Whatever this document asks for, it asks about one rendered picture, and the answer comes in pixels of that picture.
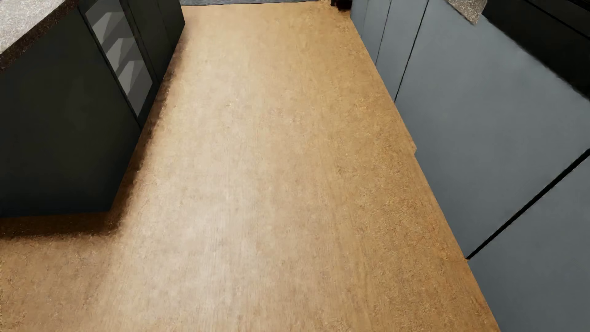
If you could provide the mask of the glass door on counter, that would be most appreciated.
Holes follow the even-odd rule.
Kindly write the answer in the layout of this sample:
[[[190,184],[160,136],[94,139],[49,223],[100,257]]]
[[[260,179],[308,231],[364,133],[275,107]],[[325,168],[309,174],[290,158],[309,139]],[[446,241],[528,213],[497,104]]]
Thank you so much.
[[[96,0],[85,16],[139,117],[153,81],[120,0]]]

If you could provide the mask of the dark green counter island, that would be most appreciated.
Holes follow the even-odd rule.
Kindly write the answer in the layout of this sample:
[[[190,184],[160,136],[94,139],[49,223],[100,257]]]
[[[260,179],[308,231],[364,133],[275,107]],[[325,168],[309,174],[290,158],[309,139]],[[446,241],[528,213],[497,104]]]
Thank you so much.
[[[179,0],[120,0],[153,84],[137,117],[80,0],[0,73],[0,218],[111,208],[185,20]]]

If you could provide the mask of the grey blue cabinet run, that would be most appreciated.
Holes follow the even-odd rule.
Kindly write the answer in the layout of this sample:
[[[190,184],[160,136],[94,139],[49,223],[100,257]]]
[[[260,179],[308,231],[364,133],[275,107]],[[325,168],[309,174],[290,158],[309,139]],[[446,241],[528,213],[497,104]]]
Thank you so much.
[[[590,332],[590,0],[352,0],[502,332]]]

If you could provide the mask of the speckled granite cabinet countertop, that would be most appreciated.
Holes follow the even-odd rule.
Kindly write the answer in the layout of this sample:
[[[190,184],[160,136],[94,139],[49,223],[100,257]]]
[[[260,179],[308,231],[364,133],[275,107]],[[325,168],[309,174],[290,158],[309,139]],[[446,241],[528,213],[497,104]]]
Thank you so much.
[[[472,25],[476,25],[488,0],[446,0],[454,10],[460,13]]]

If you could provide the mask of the speckled granite island countertop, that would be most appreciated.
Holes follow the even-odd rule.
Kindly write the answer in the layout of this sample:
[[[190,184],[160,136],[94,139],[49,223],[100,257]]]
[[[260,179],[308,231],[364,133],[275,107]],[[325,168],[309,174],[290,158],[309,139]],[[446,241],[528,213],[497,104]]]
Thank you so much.
[[[58,24],[80,0],[0,0],[0,73]]]

